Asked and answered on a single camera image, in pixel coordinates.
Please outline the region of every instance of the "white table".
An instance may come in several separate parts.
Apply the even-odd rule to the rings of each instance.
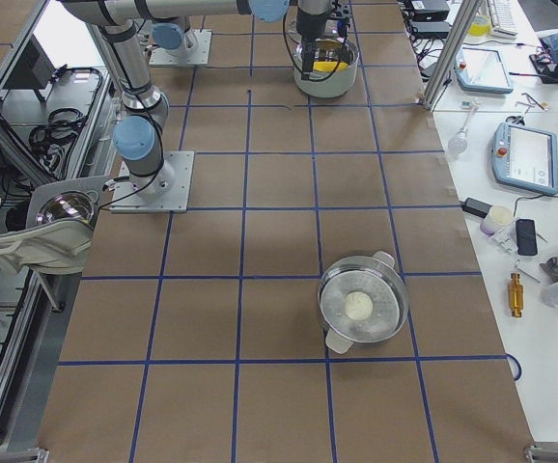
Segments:
[[[531,43],[536,40],[521,10],[515,14],[515,21],[522,31],[519,41]],[[491,47],[501,49],[507,63],[512,63],[510,70],[534,72],[527,58],[533,49],[495,44]],[[544,85],[539,79],[531,77],[517,77],[514,80],[516,89],[512,94],[479,95],[482,105],[468,131],[468,149],[457,160],[449,163],[461,199],[472,197],[513,209],[516,198],[536,195],[495,181],[490,167],[489,147],[496,127],[510,114],[521,111],[515,102],[518,99],[525,100],[521,96],[523,92],[546,101],[551,108],[548,112],[531,110],[526,116],[527,125],[558,135],[558,85]],[[465,120],[466,112],[460,109],[461,102],[472,98],[473,95],[465,93],[453,83],[436,106],[433,115],[445,147]],[[525,310],[520,319],[511,317],[507,302],[507,284],[519,256],[506,254],[489,240],[479,229],[480,219],[465,214],[465,220],[504,346],[508,353],[518,358],[523,368],[523,375],[516,386],[533,437],[536,441],[558,441],[558,310],[539,301],[541,288],[550,284],[547,275],[539,268],[539,263],[558,255],[558,199],[521,201],[518,203],[517,216],[534,219],[537,232],[548,241],[538,240],[537,256],[521,258],[522,266],[542,282],[538,284],[525,275],[521,276]]]
[[[536,48],[532,45],[539,45],[539,39],[535,31],[530,26],[528,18],[519,6],[517,1],[513,2],[513,18],[519,31],[514,41],[508,41],[498,37],[484,35],[474,37],[467,35],[464,42],[482,43],[484,48],[495,48],[500,51],[502,59],[508,72],[518,72],[525,74],[534,74],[535,69],[530,63],[528,55],[535,53]],[[452,22],[457,14],[459,5],[451,5],[449,21]],[[506,44],[491,43],[487,41],[502,41]],[[516,43],[527,43],[527,45],[518,46]],[[435,111],[459,111],[460,104],[463,100],[472,100],[478,97],[481,100],[481,112],[507,112],[515,113],[523,109],[522,106],[516,106],[517,101],[527,101],[523,93],[528,93],[540,102],[546,102],[549,110],[558,112],[558,84],[544,84],[538,77],[511,76],[514,84],[514,90],[507,95],[494,94],[476,94],[467,93],[461,89],[457,80],[448,86],[436,103]]]

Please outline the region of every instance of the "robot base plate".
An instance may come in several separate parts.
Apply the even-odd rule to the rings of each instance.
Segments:
[[[193,151],[165,151],[165,161],[174,169],[175,176],[171,188],[152,203],[148,203],[139,195],[132,195],[128,198],[110,205],[112,212],[141,214],[148,212],[186,212],[189,202],[189,191],[191,188],[191,175],[193,173]],[[125,163],[121,165],[119,176],[128,176],[128,168]],[[132,193],[133,185],[129,181],[116,184],[114,189],[114,200],[118,200]]]
[[[194,30],[197,36],[198,46],[191,53],[184,56],[170,55],[165,49],[158,48],[153,50],[149,64],[153,67],[178,68],[187,66],[205,66],[209,63],[210,39],[212,31],[210,29]]]

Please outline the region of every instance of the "brass fitting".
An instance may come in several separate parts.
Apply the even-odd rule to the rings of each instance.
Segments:
[[[511,282],[509,283],[509,307],[511,315],[515,318],[521,317],[523,311],[523,285],[519,282],[519,274],[511,274]]]

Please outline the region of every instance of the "metal bracket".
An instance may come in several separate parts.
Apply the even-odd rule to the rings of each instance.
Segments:
[[[141,214],[146,212],[186,212],[189,202],[189,191],[191,188],[191,175],[193,173],[193,151],[165,151],[165,162],[170,164],[175,172],[175,177],[166,188],[166,191],[152,203],[147,203],[139,195],[124,196],[136,191],[129,181],[117,183],[114,190],[114,200],[117,203],[110,205],[112,212],[129,214]],[[121,165],[120,177],[128,176],[128,168],[125,163]]]
[[[558,442],[536,442],[524,449],[530,463],[545,461],[558,463]]]
[[[49,451],[44,449],[31,449],[0,453],[0,463],[47,463]]]
[[[183,56],[170,55],[165,49],[157,48],[153,50],[149,64],[152,67],[178,68],[189,66],[205,66],[209,63],[210,40],[212,31],[210,29],[194,30],[193,34],[197,37],[198,46]]]

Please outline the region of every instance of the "white cup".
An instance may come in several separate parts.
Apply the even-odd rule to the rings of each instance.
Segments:
[[[513,222],[513,213],[503,205],[493,205],[481,222],[481,232],[492,235]]]

